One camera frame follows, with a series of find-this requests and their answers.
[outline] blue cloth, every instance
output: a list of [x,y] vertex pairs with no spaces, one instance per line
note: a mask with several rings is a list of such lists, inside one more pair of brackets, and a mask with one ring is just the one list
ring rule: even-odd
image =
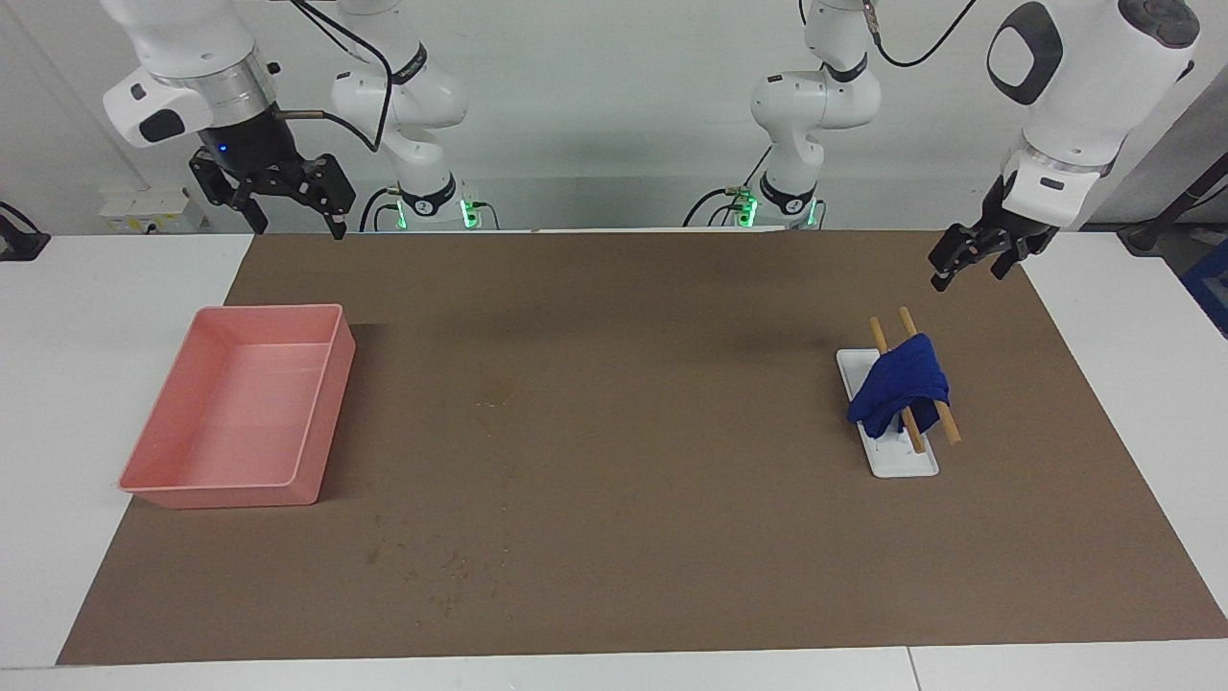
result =
[[935,401],[950,404],[950,385],[938,367],[930,336],[919,333],[878,358],[849,405],[849,422],[862,423],[866,434],[878,439],[887,433],[892,419],[911,406],[917,427],[925,432],[938,422]]

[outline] pink bin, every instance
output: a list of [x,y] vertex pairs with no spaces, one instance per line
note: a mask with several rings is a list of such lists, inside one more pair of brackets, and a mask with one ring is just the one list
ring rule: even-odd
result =
[[172,509],[314,503],[352,361],[340,304],[200,309],[119,488]]

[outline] wooden stick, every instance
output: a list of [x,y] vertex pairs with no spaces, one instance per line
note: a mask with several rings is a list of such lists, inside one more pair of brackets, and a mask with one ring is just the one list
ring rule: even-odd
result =
[[[904,320],[904,328],[909,331],[910,338],[917,334],[917,324],[912,320],[912,312],[907,307],[900,307],[900,319]],[[950,414],[950,406],[942,401],[933,404],[938,409],[938,420],[942,421],[942,431],[947,433],[947,442],[949,444],[963,442],[964,438],[960,437],[959,428],[955,427],[955,416]]]
[[[869,330],[874,334],[874,347],[878,349],[878,355],[885,356],[888,351],[887,335],[883,334],[883,324],[879,323],[878,317],[869,317]],[[900,411],[900,417],[904,420],[904,428],[909,431],[912,452],[925,454],[925,442],[921,441],[921,431],[917,428],[917,420],[912,415],[912,409]]]

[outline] white rectangular plate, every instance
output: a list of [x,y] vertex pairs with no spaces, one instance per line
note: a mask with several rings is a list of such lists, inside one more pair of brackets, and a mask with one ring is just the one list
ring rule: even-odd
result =
[[[845,383],[845,393],[849,400],[861,392],[869,377],[869,368],[878,361],[878,351],[846,350],[836,352],[836,365],[840,367],[840,378]],[[930,447],[930,439],[922,434],[925,442],[925,454],[912,450],[912,442],[909,441],[907,432],[899,430],[899,416],[887,427],[887,433],[879,439],[871,439],[866,434],[866,428],[857,423],[857,432],[861,434],[861,443],[866,448],[866,458],[869,459],[869,471],[874,477],[931,477],[938,475],[938,460]]]

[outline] brown table surface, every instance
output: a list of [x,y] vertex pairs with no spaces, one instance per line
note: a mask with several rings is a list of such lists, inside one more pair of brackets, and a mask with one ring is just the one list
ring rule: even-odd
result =
[[[933,241],[259,237],[227,302],[357,340],[321,502],[134,501],[59,662],[1228,637],[1027,276]],[[884,481],[834,355],[900,304],[965,443]]]

